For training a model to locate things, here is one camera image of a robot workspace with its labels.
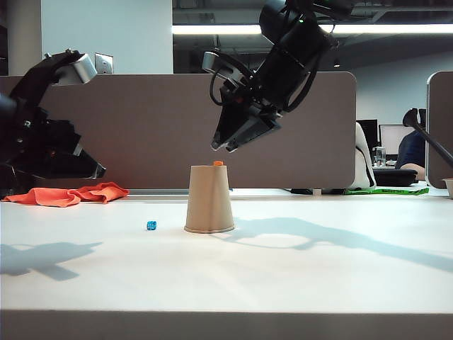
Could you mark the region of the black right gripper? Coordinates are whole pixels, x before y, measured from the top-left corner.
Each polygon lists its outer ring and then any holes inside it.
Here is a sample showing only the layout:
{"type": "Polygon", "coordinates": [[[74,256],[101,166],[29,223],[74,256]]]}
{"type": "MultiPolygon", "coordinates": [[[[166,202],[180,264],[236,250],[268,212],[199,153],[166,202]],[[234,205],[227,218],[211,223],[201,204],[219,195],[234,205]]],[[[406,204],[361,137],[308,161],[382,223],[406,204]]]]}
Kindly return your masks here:
{"type": "Polygon", "coordinates": [[[221,115],[211,142],[213,150],[239,147],[279,130],[284,114],[284,83],[268,76],[220,76],[221,115]]]}

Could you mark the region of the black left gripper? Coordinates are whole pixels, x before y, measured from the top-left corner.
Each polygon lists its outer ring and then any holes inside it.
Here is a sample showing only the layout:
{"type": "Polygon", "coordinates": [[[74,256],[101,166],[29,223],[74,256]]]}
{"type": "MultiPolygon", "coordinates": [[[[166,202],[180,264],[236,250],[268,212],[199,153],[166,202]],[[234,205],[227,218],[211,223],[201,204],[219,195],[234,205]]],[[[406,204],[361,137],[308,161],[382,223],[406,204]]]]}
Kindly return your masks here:
{"type": "Polygon", "coordinates": [[[1,102],[1,164],[44,179],[98,179],[106,168],[80,144],[68,120],[51,120],[39,107],[1,102]]]}

